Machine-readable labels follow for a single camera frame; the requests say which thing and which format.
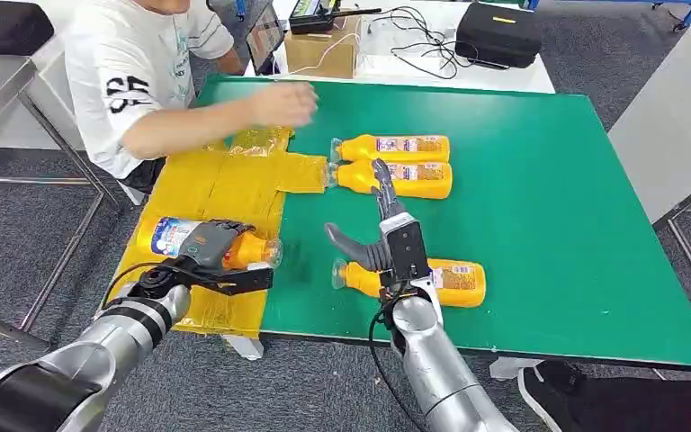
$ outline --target cardboard box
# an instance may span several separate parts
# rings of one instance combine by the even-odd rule
[[[351,35],[335,45],[347,34],[359,34],[361,17],[351,16],[346,20],[335,20],[335,28],[323,34],[292,34],[288,32],[284,38],[284,49],[287,52],[287,68],[291,72],[307,68],[295,75],[309,75],[315,77],[348,78],[354,77],[356,57],[359,53],[359,43]],[[322,55],[335,45],[324,59]],[[314,68],[321,60],[321,66]]]

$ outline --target juice bottle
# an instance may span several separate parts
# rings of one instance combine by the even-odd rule
[[[398,196],[415,196],[442,200],[452,191],[452,167],[444,162],[412,164],[386,163]],[[354,192],[370,194],[378,187],[371,160],[346,165],[329,165],[328,186],[344,186]]]
[[[434,258],[428,258],[427,264],[433,270],[435,291],[443,306],[474,308],[483,303],[486,274],[482,265]],[[336,289],[348,286],[374,298],[380,295],[380,277],[376,273],[342,259],[332,265],[332,286]]]
[[[360,135],[350,140],[332,140],[331,162],[376,158],[382,158],[386,162],[448,162],[449,139],[444,135]]]
[[[162,218],[157,223],[144,223],[136,236],[137,245],[149,252],[167,257],[178,257],[179,248],[187,237],[203,223],[196,220]],[[224,255],[225,269],[246,268],[253,263],[265,262],[276,268],[282,261],[283,247],[278,239],[265,240],[250,231],[240,234]]]

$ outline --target black shoe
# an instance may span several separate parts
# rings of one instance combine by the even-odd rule
[[[569,398],[586,380],[583,373],[563,362],[544,362],[521,369],[517,387],[525,403],[552,432],[580,430],[569,411]]]

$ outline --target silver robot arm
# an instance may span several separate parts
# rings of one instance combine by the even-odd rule
[[[325,232],[350,259],[380,274],[378,315],[391,332],[391,344],[401,356],[427,424],[434,432],[517,432],[446,336],[419,222],[397,201],[385,163],[377,159],[372,167],[380,185],[372,192],[381,239],[362,245],[333,224],[326,224]]]
[[[112,301],[78,339],[0,372],[0,432],[99,428],[130,372],[189,309],[189,290]]]
[[[517,431],[446,336],[430,301],[416,295],[400,300],[393,322],[405,341],[404,372],[432,430]]]
[[[123,272],[154,266],[123,287],[74,342],[0,372],[0,432],[97,430],[126,377],[184,317],[193,285],[227,295],[271,287],[269,265],[240,271],[221,266],[233,240],[248,229],[231,220],[204,222],[179,257]]]

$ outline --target printed number on shirt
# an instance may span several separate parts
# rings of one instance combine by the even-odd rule
[[[152,104],[149,101],[149,83],[135,76],[128,76],[126,79],[115,77],[107,81],[107,95],[113,96],[110,102],[113,114],[121,113],[129,106]]]

